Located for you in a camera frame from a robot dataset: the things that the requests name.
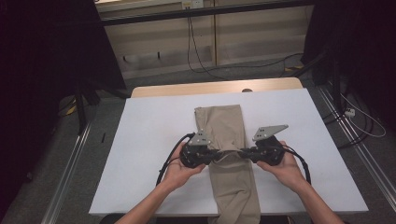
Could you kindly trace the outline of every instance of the wall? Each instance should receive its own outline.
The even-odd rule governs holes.
[[[180,2],[130,0],[97,4],[97,7],[102,18],[109,18],[181,10]],[[204,5],[222,7],[258,2],[262,0],[207,0]],[[204,66],[211,66],[303,52],[311,12],[312,7],[291,7],[204,16],[192,18],[191,22],[199,56]],[[187,19],[109,26],[106,32],[125,78],[189,69]],[[191,66],[200,67],[192,40],[190,59]]]

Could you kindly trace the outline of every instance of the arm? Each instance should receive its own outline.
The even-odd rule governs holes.
[[[157,211],[158,207],[163,203],[163,200],[165,200],[172,191],[183,186],[192,175],[201,173],[205,168],[204,164],[191,169],[185,167],[181,163],[180,159],[177,159],[183,145],[184,143],[181,143],[172,155],[171,161],[173,161],[168,166],[163,182],[161,182],[142,202],[125,214],[125,216],[116,223],[147,223],[154,215],[155,211]]]
[[[270,166],[263,161],[258,161],[257,165],[264,171],[272,173],[283,185],[298,194],[314,223],[344,223],[306,182],[294,156],[285,153],[282,162],[277,166]]]

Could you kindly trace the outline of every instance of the beige trousers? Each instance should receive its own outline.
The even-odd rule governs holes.
[[[209,224],[260,223],[260,205],[251,162],[235,152],[246,147],[246,135],[240,105],[195,108],[198,129],[203,129],[211,144],[223,156],[209,164],[210,181],[219,217]]]

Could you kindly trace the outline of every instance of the wooden table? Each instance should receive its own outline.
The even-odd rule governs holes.
[[[224,92],[241,92],[242,90],[280,91],[302,88],[303,85],[298,78],[282,77],[137,87],[132,92],[131,97],[135,98],[148,96],[194,95]]]

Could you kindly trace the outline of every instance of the electrical cord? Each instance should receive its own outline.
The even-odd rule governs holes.
[[[352,97],[355,99],[355,101],[356,101],[356,103],[358,104],[358,107],[361,109],[361,104],[359,104],[359,101],[358,100],[356,100],[356,98],[355,98],[355,96],[353,95],[353,94],[351,94],[352,95]],[[363,130],[366,130],[367,129],[367,117],[364,117],[364,128],[363,128]],[[373,122],[370,122],[369,123],[369,133],[370,132],[372,132],[373,131],[373,128],[374,128],[374,126],[373,126]],[[347,147],[352,147],[352,146],[354,146],[354,145],[357,145],[358,143],[360,143],[360,142],[362,142],[364,139],[366,139],[367,138],[367,136],[368,136],[368,134],[366,134],[366,133],[364,133],[364,132],[361,132],[357,137],[355,137],[354,139],[352,139],[350,142],[348,142],[348,143],[346,143],[346,144],[343,144],[343,145],[341,145],[340,147],[337,147],[338,149],[343,149],[343,148],[347,148]]]
[[[186,139],[186,138],[193,138],[194,135],[195,135],[195,133],[188,133],[188,134],[184,135],[183,137],[181,137],[180,140],[178,140],[178,142],[175,144],[174,148],[172,149],[171,153],[169,154],[168,158],[167,158],[166,161],[163,163],[163,168],[160,170],[160,174],[158,175],[157,183],[156,183],[155,186],[158,186],[158,185],[161,183],[161,181],[163,180],[163,174],[165,173],[166,168],[168,167],[168,165],[169,165],[172,161],[178,159],[178,158],[175,158],[175,159],[172,159],[172,160],[171,160],[172,155],[174,154],[174,152],[175,152],[175,150],[177,149],[178,145],[180,145],[180,143],[181,143],[184,139]]]
[[[361,129],[357,124],[355,124],[353,121],[352,121],[352,118],[351,117],[349,117],[349,121],[357,128],[357,129],[359,129],[361,132],[364,132],[364,133],[366,133],[366,134],[368,134],[368,135],[370,135],[370,136],[372,136],[372,137],[383,137],[383,136],[385,136],[386,134],[387,134],[387,130],[385,130],[385,128],[381,125],[381,123],[379,123],[376,119],[374,119],[373,117],[371,117],[370,115],[368,115],[367,113],[365,113],[364,111],[362,111],[362,110],[360,110],[359,108],[357,108],[355,105],[353,105],[352,103],[350,103],[350,101],[348,101],[348,99],[344,96],[344,95],[342,95],[341,94],[341,96],[350,104],[350,105],[352,105],[352,107],[354,107],[355,109],[357,109],[358,111],[360,111],[363,115],[365,115],[366,117],[368,117],[369,119],[371,119],[372,121],[374,121],[376,124],[378,124],[378,126],[384,131],[382,134],[380,134],[380,135],[376,135],[376,134],[372,134],[372,133],[367,133],[366,131],[364,131],[363,129]]]
[[[346,95],[349,94],[348,88],[346,88],[346,92],[345,92],[344,94],[346,94]],[[343,102],[342,107],[343,107],[343,111],[342,111],[341,114],[337,115],[335,118],[333,118],[333,119],[331,119],[331,120],[325,121],[324,124],[325,124],[325,125],[328,125],[328,124],[331,124],[331,123],[333,123],[333,122],[335,122],[335,121],[341,119],[341,118],[345,115],[346,110],[347,110],[347,102],[346,102],[346,101]],[[329,115],[325,116],[325,117],[322,118],[322,119],[326,119],[326,118],[328,118],[331,114],[334,114],[334,113],[336,113],[336,112],[337,112],[337,111],[333,110]]]
[[[277,63],[285,62],[288,58],[291,58],[291,57],[294,57],[294,56],[297,56],[297,55],[303,55],[303,53],[295,53],[295,54],[291,54],[291,55],[289,55],[289,56],[287,56],[287,57],[285,57],[285,58],[283,58],[281,60],[278,60],[276,62],[267,63],[267,64],[260,64],[260,65],[234,65],[234,66],[213,67],[213,68],[207,69],[207,68],[205,68],[202,65],[201,59],[200,59],[199,54],[198,54],[198,50],[197,50],[196,42],[195,42],[194,31],[193,31],[193,26],[192,26],[192,21],[191,21],[190,17],[188,17],[188,22],[189,22],[189,48],[188,48],[188,53],[187,53],[187,61],[188,61],[190,70],[192,72],[194,72],[194,73],[207,73],[207,74],[209,74],[212,77],[217,77],[217,78],[221,78],[221,79],[224,79],[224,80],[228,80],[225,77],[214,76],[213,74],[211,74],[209,72],[214,71],[214,70],[229,69],[229,68],[261,68],[261,67],[266,67],[266,66],[277,64]],[[191,67],[191,62],[190,62],[190,50],[191,50],[190,42],[191,42],[191,38],[192,38],[192,42],[194,44],[195,54],[197,55],[198,61],[199,61],[200,65],[201,65],[201,67],[204,69],[204,71],[195,70],[195,69],[193,69]]]
[[[312,185],[311,174],[309,173],[308,163],[306,163],[304,158],[301,157],[292,147],[289,147],[289,146],[284,146],[284,147],[287,148],[287,149],[283,148],[286,152],[289,152],[291,155],[297,157],[300,160],[300,162],[304,168],[304,171],[305,171],[306,182],[308,182],[310,185]]]
[[[190,31],[191,31],[191,35],[192,35],[192,42],[194,43],[195,54],[197,55],[199,64],[205,70],[204,73],[208,73],[212,77],[217,77],[217,78],[220,78],[220,79],[223,79],[223,80],[228,80],[225,77],[219,77],[219,76],[215,76],[213,74],[210,74],[209,71],[207,71],[206,68],[202,65],[201,58],[199,57],[199,54],[198,54],[197,45],[195,43],[195,37],[194,37],[194,30],[193,30],[193,27],[192,27],[192,21],[191,21],[190,17],[188,17],[187,19],[188,19],[188,22],[189,22],[189,49],[188,49],[188,52],[187,52],[187,61],[189,63],[189,67],[190,67],[191,71],[196,73],[196,71],[192,69],[191,64],[190,64],[190,42],[191,42]]]

